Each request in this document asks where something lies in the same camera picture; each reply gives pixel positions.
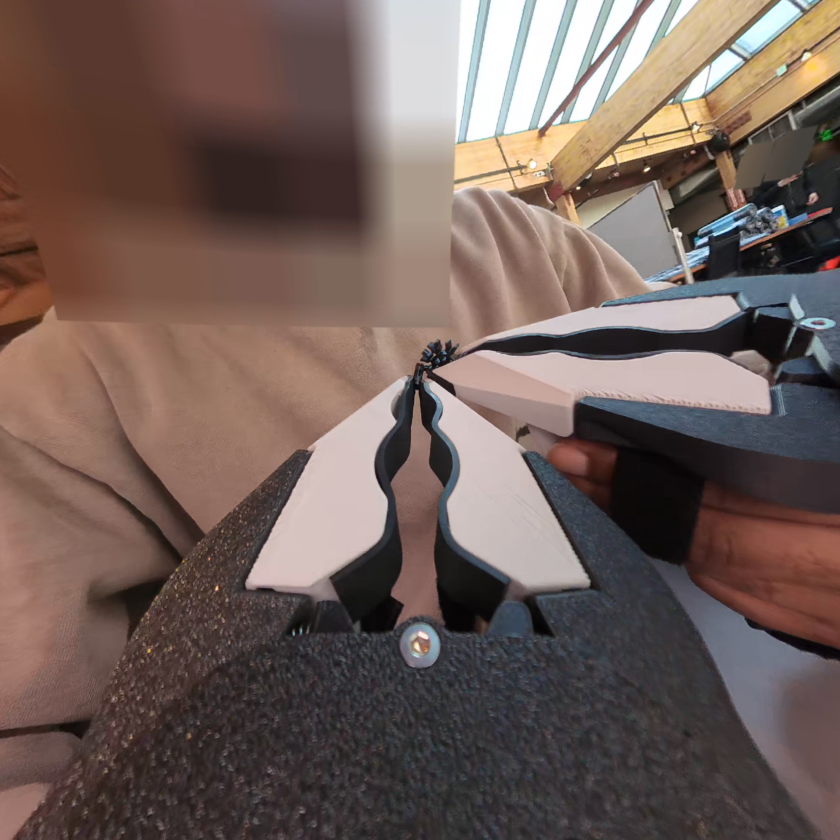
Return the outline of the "person's brown hoodie torso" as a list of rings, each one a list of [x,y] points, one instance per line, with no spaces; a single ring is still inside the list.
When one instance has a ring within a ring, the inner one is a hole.
[[[203,535],[435,339],[644,294],[608,244],[538,206],[455,194],[450,324],[60,321],[2,352],[2,838],[76,757],[138,616]]]

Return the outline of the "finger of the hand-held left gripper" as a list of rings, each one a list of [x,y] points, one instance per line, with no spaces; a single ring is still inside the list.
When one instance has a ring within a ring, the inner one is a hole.
[[[463,352],[510,356],[641,358],[666,352],[729,356],[746,350],[753,316],[731,297],[644,301],[589,308],[487,337]]]
[[[673,351],[633,359],[477,351],[439,367],[457,398],[557,436],[571,436],[586,397],[771,414],[770,385],[720,355]]]

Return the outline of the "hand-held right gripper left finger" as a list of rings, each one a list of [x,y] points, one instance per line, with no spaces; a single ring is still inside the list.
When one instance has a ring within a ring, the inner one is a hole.
[[[390,600],[403,564],[392,480],[414,398],[414,381],[398,380],[309,448],[246,589],[340,602],[354,623]]]

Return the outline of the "wooden ceiling beam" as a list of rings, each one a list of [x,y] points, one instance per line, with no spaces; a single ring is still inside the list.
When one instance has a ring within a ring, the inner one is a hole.
[[[553,158],[550,199],[557,202],[572,191],[773,5],[702,1],[693,6]]]

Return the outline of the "skylight window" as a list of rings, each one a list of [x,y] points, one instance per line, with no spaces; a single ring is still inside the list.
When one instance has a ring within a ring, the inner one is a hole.
[[[640,4],[462,2],[456,142],[543,126]],[[652,2],[554,124],[587,120],[696,5]]]

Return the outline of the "person's left hand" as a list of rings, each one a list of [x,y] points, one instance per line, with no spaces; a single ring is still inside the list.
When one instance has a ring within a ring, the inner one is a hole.
[[[650,556],[754,628],[838,661],[838,515],[746,497],[666,458],[562,438],[547,459]]]

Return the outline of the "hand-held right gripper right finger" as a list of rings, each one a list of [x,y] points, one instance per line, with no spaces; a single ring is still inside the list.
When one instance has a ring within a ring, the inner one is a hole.
[[[446,624],[468,631],[504,601],[589,590],[526,451],[435,382],[420,384],[420,404],[442,485],[434,564]]]

